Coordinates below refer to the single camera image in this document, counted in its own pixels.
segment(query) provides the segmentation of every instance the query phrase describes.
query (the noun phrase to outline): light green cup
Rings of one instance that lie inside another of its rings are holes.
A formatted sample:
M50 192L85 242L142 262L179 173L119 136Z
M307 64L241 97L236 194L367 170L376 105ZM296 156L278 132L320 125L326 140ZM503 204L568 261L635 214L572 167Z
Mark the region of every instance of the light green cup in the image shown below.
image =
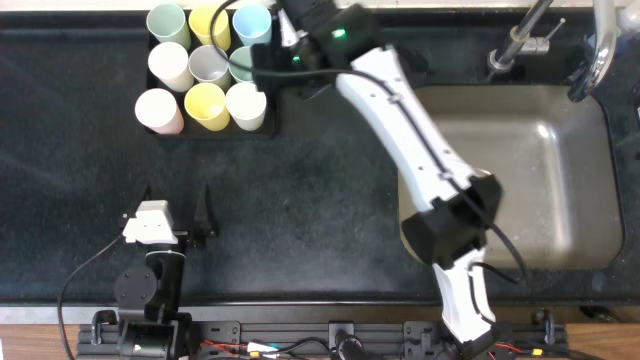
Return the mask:
M229 60L240 65L252 67L253 61L251 60L251 46L243 46L241 48L238 48L233 52L233 54L231 54ZM230 65L229 71L231 72L231 76L236 79L236 82L253 82L253 77L248 71L238 69L233 65Z

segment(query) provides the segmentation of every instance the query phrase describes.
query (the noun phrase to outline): metal sink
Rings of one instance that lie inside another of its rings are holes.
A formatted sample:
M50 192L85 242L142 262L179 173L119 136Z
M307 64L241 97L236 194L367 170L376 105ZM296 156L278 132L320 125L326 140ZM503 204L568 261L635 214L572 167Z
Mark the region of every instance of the metal sink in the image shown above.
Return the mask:
M495 174L496 223L532 268L593 269L620 252L623 232L602 108L560 86L447 86L416 91L467 163ZM400 220L413 215L402 178ZM488 233L487 262L515 267Z

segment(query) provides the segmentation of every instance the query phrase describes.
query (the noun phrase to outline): yellow cup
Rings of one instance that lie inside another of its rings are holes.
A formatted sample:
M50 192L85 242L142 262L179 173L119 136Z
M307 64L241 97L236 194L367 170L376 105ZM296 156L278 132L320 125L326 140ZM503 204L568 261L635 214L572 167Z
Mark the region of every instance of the yellow cup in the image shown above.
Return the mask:
M184 97L187 113L211 131L219 131L229 125L229 111L224 103L224 91L212 83L198 84Z
M203 45L213 45L209 26L216 10L218 10L218 5L204 5L193 9L191 15L189 15L189 27ZM218 16L213 29L213 36L222 50L229 50L231 46L231 31L229 30L229 15L226 10L222 10Z

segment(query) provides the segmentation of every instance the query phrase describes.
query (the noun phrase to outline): white wall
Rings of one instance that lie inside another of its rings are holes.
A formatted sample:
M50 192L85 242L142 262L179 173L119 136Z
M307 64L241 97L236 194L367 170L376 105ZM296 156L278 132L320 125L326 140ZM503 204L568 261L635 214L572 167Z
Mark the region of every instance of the white wall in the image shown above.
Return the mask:
M201 3L221 2L217 0L174 0L192 8ZM349 5L358 0L336 0ZM611 0L617 6L625 6L633 0ZM143 10L167 0L0 0L0 10ZM385 8L442 8L442 7L528 7L534 0L359 0L369 7ZM591 0L556 0L553 6L591 6Z

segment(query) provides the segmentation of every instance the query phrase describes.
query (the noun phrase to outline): blue cup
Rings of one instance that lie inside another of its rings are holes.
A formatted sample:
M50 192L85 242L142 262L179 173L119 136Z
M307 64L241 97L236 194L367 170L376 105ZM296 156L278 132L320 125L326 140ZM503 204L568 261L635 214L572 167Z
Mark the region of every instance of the blue cup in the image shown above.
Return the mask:
M260 4L243 6L233 15L233 29L245 46L267 44L271 42L271 13Z

